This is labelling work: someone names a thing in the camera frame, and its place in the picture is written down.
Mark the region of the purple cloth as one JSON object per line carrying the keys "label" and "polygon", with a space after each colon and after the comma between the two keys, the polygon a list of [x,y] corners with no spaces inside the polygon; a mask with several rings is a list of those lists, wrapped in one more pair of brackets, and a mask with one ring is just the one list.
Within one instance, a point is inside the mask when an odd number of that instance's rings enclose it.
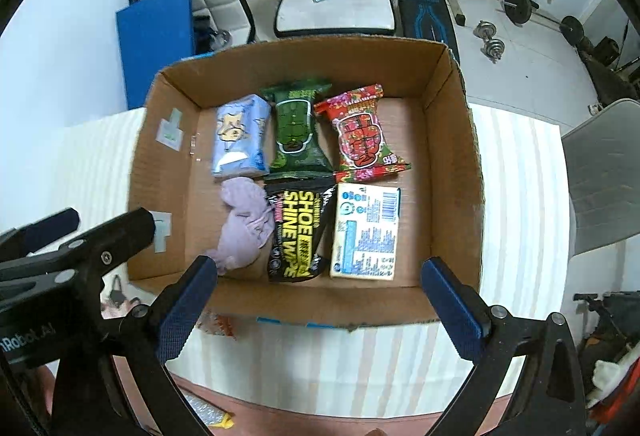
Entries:
{"label": "purple cloth", "polygon": [[216,264],[217,274],[250,266],[274,231],[272,207],[264,188],[248,177],[225,180],[220,189],[221,200],[229,214],[216,248],[206,252]]}

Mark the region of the cream blue tissue pack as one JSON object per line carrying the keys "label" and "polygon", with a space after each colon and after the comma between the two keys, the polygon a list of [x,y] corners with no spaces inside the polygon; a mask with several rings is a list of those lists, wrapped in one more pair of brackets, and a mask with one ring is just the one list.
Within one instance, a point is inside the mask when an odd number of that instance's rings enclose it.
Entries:
{"label": "cream blue tissue pack", "polygon": [[399,219],[399,188],[340,182],[330,276],[392,281]]}

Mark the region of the black shoe shine wipes pack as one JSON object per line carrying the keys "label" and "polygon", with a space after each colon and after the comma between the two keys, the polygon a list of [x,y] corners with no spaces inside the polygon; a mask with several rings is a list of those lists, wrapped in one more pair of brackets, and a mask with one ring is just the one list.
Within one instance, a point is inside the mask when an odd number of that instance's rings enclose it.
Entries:
{"label": "black shoe shine wipes pack", "polygon": [[297,283],[314,279],[329,260],[318,253],[335,204],[333,176],[267,182],[274,233],[267,263],[270,282]]}

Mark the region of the blue cat tissue pack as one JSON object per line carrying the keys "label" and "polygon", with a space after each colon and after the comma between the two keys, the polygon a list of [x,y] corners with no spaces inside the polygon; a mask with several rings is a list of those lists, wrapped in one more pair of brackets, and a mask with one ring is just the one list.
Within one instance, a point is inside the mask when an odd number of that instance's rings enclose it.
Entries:
{"label": "blue cat tissue pack", "polygon": [[216,113],[212,175],[262,177],[269,173],[264,153],[270,104],[255,94],[230,101]]}

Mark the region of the red snack packet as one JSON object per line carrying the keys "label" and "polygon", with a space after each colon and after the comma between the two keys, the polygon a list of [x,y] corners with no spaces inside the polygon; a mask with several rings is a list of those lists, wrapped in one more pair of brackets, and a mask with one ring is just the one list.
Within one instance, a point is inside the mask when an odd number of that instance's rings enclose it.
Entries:
{"label": "red snack packet", "polygon": [[343,92],[314,105],[337,133],[340,164],[337,182],[370,182],[410,170],[411,164],[388,145],[378,119],[378,100],[384,96],[381,84]]}

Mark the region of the green snack packet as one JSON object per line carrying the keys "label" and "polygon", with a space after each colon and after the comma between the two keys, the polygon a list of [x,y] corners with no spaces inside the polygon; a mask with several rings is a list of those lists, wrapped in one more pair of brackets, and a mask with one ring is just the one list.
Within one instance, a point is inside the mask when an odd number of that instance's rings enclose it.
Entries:
{"label": "green snack packet", "polygon": [[308,179],[333,172],[318,141],[314,104],[332,84],[322,78],[288,82],[262,90],[276,114],[276,150],[267,180]]}

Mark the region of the striped cat tablecloth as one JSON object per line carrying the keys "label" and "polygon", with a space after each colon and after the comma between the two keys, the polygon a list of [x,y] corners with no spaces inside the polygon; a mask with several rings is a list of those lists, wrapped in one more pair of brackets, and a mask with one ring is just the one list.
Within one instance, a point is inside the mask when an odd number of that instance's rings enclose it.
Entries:
{"label": "striped cat tablecloth", "polygon": [[[480,292],[519,317],[560,309],[568,190],[559,126],[472,104],[485,187]],[[84,228],[125,211],[140,110],[73,127],[1,123],[1,225],[76,208]],[[195,330],[169,367],[234,415],[236,434],[277,434],[287,420],[346,434],[378,421],[421,434],[469,373],[437,323],[356,331],[236,320],[226,338]]]}

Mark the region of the yellow banana pouch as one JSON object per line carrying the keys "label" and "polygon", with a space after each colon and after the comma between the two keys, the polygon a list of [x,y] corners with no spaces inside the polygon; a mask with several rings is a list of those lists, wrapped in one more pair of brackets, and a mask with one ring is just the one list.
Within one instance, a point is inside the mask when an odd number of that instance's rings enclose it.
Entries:
{"label": "yellow banana pouch", "polygon": [[230,430],[230,428],[234,427],[233,416],[229,412],[214,406],[207,400],[193,395],[187,390],[182,390],[181,393],[193,411],[208,428]]}

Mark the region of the grey office chair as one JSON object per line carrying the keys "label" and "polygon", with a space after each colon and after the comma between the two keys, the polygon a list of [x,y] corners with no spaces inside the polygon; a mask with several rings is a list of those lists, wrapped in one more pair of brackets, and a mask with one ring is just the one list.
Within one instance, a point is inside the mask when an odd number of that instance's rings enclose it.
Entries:
{"label": "grey office chair", "polygon": [[570,256],[639,233],[639,103],[620,99],[562,137]]}

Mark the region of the blue mat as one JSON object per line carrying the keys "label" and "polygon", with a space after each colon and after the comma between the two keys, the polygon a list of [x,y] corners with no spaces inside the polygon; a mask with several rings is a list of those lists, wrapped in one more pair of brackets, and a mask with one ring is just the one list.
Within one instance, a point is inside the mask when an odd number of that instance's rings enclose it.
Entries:
{"label": "blue mat", "polygon": [[155,75],[194,55],[192,0],[140,0],[116,14],[127,109],[145,105]]}

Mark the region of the black blue weight bench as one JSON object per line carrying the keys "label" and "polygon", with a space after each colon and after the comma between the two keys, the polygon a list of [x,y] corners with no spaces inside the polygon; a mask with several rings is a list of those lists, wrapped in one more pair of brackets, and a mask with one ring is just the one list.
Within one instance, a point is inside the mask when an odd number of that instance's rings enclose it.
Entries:
{"label": "black blue weight bench", "polygon": [[399,11],[405,37],[446,44],[460,61],[454,24],[446,0],[401,0]]}

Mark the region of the floor barbell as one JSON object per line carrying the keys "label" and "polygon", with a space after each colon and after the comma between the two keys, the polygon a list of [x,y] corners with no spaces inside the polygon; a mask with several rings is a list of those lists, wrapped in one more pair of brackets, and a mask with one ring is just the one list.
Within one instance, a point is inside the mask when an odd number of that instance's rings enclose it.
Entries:
{"label": "floor barbell", "polygon": [[570,46],[577,47],[585,37],[584,27],[576,17],[568,14],[561,20],[548,16],[533,0],[502,0],[503,10],[516,26],[524,26],[533,17],[554,24]]}

